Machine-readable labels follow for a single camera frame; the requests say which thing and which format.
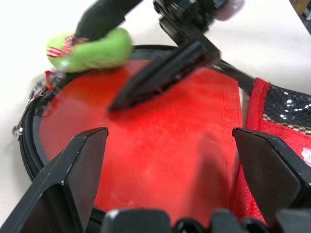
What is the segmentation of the green plush ring toy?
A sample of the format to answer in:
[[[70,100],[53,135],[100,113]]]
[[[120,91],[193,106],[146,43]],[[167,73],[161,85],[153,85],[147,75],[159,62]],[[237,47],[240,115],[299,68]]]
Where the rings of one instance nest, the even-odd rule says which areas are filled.
[[[122,66],[133,51],[132,38],[124,28],[116,28],[96,40],[79,39],[75,32],[57,35],[46,45],[49,62],[65,73]]]

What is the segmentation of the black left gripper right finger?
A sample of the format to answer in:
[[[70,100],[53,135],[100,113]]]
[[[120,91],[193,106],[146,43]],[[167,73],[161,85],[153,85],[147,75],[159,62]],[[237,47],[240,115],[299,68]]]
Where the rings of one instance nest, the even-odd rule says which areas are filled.
[[[266,223],[281,209],[311,209],[311,167],[281,138],[234,128],[244,177]]]

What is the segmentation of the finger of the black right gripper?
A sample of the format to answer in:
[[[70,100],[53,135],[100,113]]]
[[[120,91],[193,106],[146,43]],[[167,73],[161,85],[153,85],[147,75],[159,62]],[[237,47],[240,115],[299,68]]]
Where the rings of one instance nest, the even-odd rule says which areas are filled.
[[[209,40],[191,40],[134,75],[117,94],[108,110],[119,111],[144,101],[182,80],[209,62]]]
[[[80,18],[75,39],[98,40],[125,21],[125,15],[141,0],[97,0]]]

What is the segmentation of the red table tennis paddle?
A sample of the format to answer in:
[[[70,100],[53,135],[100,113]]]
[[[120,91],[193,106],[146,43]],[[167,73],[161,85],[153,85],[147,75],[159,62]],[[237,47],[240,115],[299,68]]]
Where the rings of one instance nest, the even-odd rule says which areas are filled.
[[[78,133],[107,127],[96,207],[158,208],[172,221],[192,217],[203,225],[219,208],[242,217],[232,136],[242,125],[238,83],[200,68],[164,94],[108,112],[122,86],[147,63],[133,60],[119,69],[88,72],[66,85],[40,122],[47,159]]]

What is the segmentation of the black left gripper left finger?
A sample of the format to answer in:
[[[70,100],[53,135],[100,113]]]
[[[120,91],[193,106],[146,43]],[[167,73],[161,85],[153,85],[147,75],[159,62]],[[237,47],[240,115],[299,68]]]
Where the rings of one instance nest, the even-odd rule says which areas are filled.
[[[106,127],[74,136],[35,177],[0,233],[85,233],[107,137]]]

